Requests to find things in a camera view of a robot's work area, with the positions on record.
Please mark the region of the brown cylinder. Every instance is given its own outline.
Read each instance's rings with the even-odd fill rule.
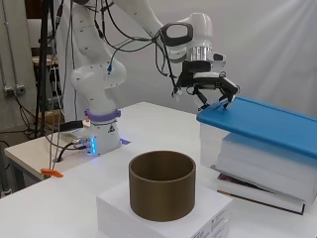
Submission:
[[[171,221],[195,205],[195,162],[178,152],[156,151],[129,164],[130,205],[151,221]]]

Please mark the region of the table surface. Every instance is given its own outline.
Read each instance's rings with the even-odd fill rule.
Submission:
[[[1,199],[1,237],[96,237],[96,196],[126,181],[129,161],[147,151],[173,150],[190,156],[197,164],[198,182],[216,188],[217,174],[199,166],[199,123],[195,115],[139,103],[124,108],[118,124],[121,135],[132,141],[130,145],[90,158],[64,172],[63,178],[47,179]],[[227,133],[214,129],[213,135],[215,153],[211,156],[217,156]],[[300,216],[235,198],[232,211],[230,238],[317,235],[317,205]]]

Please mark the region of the book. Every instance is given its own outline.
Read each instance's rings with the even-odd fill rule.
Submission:
[[[230,134],[223,140],[212,168],[306,204],[312,204],[317,195],[317,161],[239,135]]]
[[[292,212],[304,214],[303,200],[283,194],[276,194],[254,184],[220,174],[217,178],[218,192],[251,202]]]

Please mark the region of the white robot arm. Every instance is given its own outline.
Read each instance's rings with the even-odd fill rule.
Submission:
[[[109,8],[107,0],[97,1],[104,1]],[[97,1],[73,0],[76,3],[73,9],[74,37],[80,52],[90,65],[75,69],[71,80],[74,88],[89,102],[87,114],[92,126],[86,130],[86,136],[91,138],[91,149],[88,152],[102,155],[120,146],[115,123],[120,112],[106,96],[105,90],[124,82],[127,74],[124,66],[113,59],[101,41],[100,38],[105,36],[102,36],[97,22],[91,18],[88,9],[95,8]],[[212,72],[212,67],[216,64],[223,66],[226,58],[212,51],[213,30],[209,16],[194,13],[184,20],[163,25],[148,0],[114,0],[114,3],[142,26],[151,40],[163,50],[169,76],[173,81],[172,95],[180,95],[181,88],[192,88],[190,94],[198,99],[196,102],[199,110],[209,106],[200,89],[219,89],[223,94],[220,100],[224,107],[235,100],[239,87],[226,78],[225,73]],[[170,32],[174,28],[184,28],[186,34],[173,38]],[[171,62],[182,62],[182,73],[177,82],[174,82]]]

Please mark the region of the white pedestal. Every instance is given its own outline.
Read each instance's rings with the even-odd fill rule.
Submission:
[[[97,197],[98,229],[109,238],[225,238],[232,199],[198,186],[196,203],[185,217],[169,222],[146,220],[130,207],[127,183]]]

